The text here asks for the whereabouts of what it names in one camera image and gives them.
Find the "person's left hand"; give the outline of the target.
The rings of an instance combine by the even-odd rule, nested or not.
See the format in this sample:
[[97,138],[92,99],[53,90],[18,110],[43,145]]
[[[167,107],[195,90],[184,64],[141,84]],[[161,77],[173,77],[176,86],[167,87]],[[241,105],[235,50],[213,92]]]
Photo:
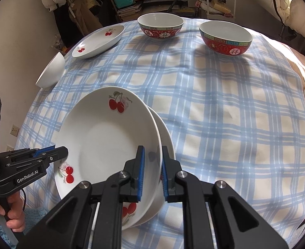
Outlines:
[[25,229],[25,213],[23,211],[23,199],[21,198],[20,192],[16,192],[7,198],[7,202],[10,206],[10,211],[5,210],[0,205],[0,215],[7,215],[9,221],[6,225],[13,230],[13,232],[23,232]]

